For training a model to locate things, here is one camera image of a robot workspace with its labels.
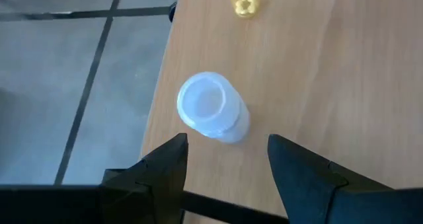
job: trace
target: wooden table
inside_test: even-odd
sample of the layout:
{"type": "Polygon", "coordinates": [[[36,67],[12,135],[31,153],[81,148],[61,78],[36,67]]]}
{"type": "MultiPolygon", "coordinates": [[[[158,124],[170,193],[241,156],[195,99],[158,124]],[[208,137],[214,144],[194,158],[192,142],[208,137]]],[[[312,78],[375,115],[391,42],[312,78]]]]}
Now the wooden table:
{"type": "Polygon", "coordinates": [[[388,186],[423,186],[423,0],[261,2],[245,20],[229,0],[178,0],[143,154],[186,132],[185,190],[279,215],[270,133],[388,186]],[[201,71],[224,75],[246,102],[243,143],[178,117],[178,90],[201,71]]]}

